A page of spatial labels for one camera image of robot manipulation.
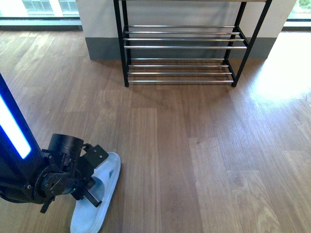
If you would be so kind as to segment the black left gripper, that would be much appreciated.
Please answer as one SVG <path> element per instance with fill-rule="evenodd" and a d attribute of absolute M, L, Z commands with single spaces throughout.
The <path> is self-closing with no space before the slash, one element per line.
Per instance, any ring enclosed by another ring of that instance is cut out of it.
<path fill-rule="evenodd" d="M 89 190 L 95 185 L 92 178 L 95 169 L 108 158 L 101 146 L 55 133 L 48 149 L 42 152 L 48 165 L 39 173 L 34 195 L 41 195 L 44 205 L 50 205 L 56 196 L 71 194 L 76 200 L 86 198 L 94 207 L 99 207 L 102 201 Z"/>

